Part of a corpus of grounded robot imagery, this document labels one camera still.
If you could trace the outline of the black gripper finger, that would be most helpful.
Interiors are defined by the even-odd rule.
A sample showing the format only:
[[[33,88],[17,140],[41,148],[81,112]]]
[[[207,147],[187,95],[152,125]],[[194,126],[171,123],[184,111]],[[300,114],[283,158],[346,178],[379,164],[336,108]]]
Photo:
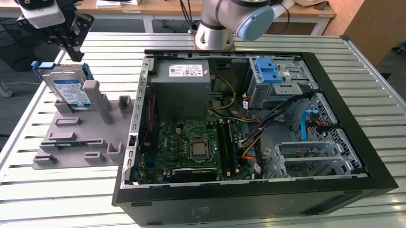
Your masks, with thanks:
[[[72,60],[81,60],[83,53],[80,52],[80,48],[89,32],[92,23],[95,18],[89,14],[75,13],[73,23],[71,26],[71,40],[72,40],[72,50],[73,52],[69,54]]]
[[[72,61],[79,61],[77,34],[72,29],[75,19],[75,16],[67,16],[64,23],[40,29],[35,28],[23,16],[16,20],[16,23],[32,36],[63,48]]]

